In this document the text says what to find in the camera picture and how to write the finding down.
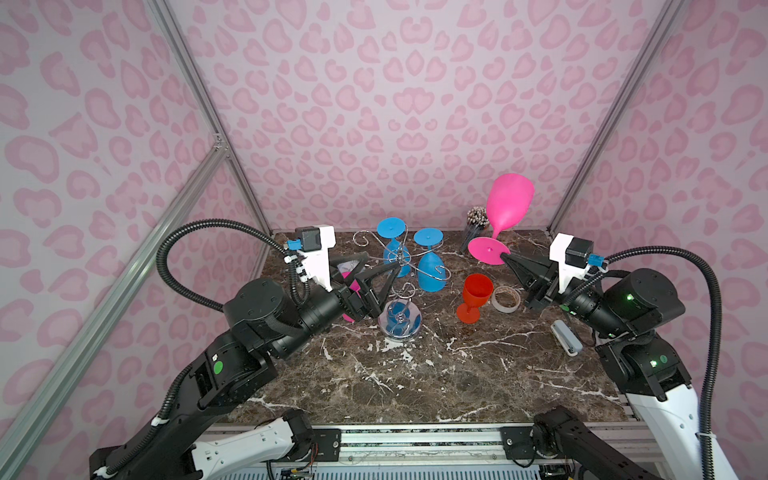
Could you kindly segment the magenta wine glass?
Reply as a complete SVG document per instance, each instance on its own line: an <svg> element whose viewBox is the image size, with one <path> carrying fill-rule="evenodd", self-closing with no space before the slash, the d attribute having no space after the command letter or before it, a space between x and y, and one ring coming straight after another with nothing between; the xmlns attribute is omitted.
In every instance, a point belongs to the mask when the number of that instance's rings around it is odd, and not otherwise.
<svg viewBox="0 0 768 480"><path fill-rule="evenodd" d="M504 174L492 184L486 202L486 215L492 228L490 237L469 242L469 253L479 262L502 265L510 249L498 239L501 232L518 225L526 216L535 194L531 180L520 174Z"/></svg>
<svg viewBox="0 0 768 480"><path fill-rule="evenodd" d="M343 319L349 323L361 321L363 318L363 302L359 295L360 287L357 281L353 279L351 271L342 272L341 275L346 292L343 296Z"/></svg>

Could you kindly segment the red wine glass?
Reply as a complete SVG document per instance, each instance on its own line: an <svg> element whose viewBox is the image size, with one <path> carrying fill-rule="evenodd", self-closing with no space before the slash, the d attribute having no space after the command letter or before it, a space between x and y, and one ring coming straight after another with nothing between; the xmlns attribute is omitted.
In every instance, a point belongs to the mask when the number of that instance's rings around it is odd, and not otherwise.
<svg viewBox="0 0 768 480"><path fill-rule="evenodd" d="M456 315L465 324L474 324L480 318L480 308L490 299L494 291L492 280L483 274L471 274L462 291L463 302L457 307Z"/></svg>

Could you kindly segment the blue wine glass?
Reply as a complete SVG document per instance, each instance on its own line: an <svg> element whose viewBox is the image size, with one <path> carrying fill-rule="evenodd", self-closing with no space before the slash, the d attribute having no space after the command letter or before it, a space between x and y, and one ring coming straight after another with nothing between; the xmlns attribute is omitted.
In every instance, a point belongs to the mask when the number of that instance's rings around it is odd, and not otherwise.
<svg viewBox="0 0 768 480"><path fill-rule="evenodd" d="M383 247L382 258L385 263L400 266L399 278L405 277L411 271L411 255L404 240L406 231L405 221L398 217L389 217L380 221L376 229L379 238L387 240Z"/></svg>
<svg viewBox="0 0 768 480"><path fill-rule="evenodd" d="M417 266L419 288L425 292L439 292L447 283L448 273L445 265L434 251L435 247L443 241L443 238L443 232L436 228L421 229L413 237L417 245L425 248L424 254L419 257Z"/></svg>

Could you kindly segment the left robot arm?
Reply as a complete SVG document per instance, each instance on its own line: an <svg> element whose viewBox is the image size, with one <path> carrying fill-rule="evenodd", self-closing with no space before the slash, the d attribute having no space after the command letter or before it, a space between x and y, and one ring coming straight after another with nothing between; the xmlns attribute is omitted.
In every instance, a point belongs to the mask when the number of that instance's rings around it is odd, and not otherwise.
<svg viewBox="0 0 768 480"><path fill-rule="evenodd" d="M154 417L128 442L100 448L89 458L93 479L210 479L241 462L199 438L214 423L278 376L285 359L314 335L347 315L376 318L400 270L395 263L372 269L366 253L354 255L348 274L342 258L329 264L331 286L314 286L295 302L269 278L245 284L223 307L229 328L172 381Z"/></svg>

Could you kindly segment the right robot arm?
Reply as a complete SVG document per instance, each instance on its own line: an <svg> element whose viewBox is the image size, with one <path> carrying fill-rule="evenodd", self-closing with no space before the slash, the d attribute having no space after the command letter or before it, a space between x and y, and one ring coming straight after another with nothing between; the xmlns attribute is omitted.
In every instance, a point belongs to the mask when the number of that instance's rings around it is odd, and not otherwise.
<svg viewBox="0 0 768 480"><path fill-rule="evenodd" d="M736 474L711 431L711 403L719 363L722 299L709 264L678 247L646 246L607 257L591 242L568 238L548 257L526 257L507 250L494 264L509 267L527 291L525 306L558 305L592 328L602 343L595 348L608 377L653 434L676 479L733 479ZM611 264L639 255L663 254L688 260L709 289L711 320L708 360L700 391L673 346L656 329L682 316L685 307L673 283L648 268L613 270Z"/></svg>

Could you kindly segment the clear tape roll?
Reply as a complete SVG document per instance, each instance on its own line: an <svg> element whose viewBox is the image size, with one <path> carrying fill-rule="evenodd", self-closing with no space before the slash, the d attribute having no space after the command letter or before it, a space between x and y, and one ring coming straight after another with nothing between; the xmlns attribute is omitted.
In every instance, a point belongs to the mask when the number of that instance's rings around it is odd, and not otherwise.
<svg viewBox="0 0 768 480"><path fill-rule="evenodd" d="M520 292L511 286L497 286L490 297L493 308L502 314L512 314L519 310L522 304Z"/></svg>

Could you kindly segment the grey stapler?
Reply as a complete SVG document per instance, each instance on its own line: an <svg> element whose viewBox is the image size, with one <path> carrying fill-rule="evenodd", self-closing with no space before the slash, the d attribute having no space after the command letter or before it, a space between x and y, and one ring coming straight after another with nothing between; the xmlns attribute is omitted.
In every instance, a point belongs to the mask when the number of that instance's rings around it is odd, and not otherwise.
<svg viewBox="0 0 768 480"><path fill-rule="evenodd" d="M568 356L575 357L583 351L583 343L563 320L554 321L550 329Z"/></svg>

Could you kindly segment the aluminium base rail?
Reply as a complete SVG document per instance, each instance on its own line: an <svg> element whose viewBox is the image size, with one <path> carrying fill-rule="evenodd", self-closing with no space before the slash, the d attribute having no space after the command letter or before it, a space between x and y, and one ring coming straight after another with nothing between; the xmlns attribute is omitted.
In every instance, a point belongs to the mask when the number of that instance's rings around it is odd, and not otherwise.
<svg viewBox="0 0 768 480"><path fill-rule="evenodd" d="M526 447L530 424L317 425L318 460L302 479L577 479L571 457L544 458ZM662 479L673 479L643 424L588 423L601 440Z"/></svg>

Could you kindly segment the aluminium frame bar left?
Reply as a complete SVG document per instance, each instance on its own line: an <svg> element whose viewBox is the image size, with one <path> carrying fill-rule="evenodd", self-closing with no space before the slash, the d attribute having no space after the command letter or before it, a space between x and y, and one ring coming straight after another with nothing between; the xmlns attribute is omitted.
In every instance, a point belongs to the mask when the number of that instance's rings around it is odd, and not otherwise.
<svg viewBox="0 0 768 480"><path fill-rule="evenodd" d="M210 150L20 411L1 440L3 479L14 479L23 470L141 289L160 243L187 218L228 155L226 146L216 145Z"/></svg>

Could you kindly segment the aluminium frame post right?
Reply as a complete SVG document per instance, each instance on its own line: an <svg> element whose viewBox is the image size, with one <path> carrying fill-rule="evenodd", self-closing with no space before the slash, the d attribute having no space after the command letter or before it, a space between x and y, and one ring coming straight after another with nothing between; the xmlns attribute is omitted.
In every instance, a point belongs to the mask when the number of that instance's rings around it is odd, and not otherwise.
<svg viewBox="0 0 768 480"><path fill-rule="evenodd" d="M661 54L669 37L676 31L689 4L689 1L684 0L667 0L662 4L662 8L649 29L646 39L627 70L624 79L619 84L617 94L611 102L604 119L599 123L595 137L565 190L553 219L546 228L547 236L550 239L553 239L556 234L564 229L569 212L575 206L581 190L598 164L608 141L619 126L622 117L642 86L654 61Z"/></svg>

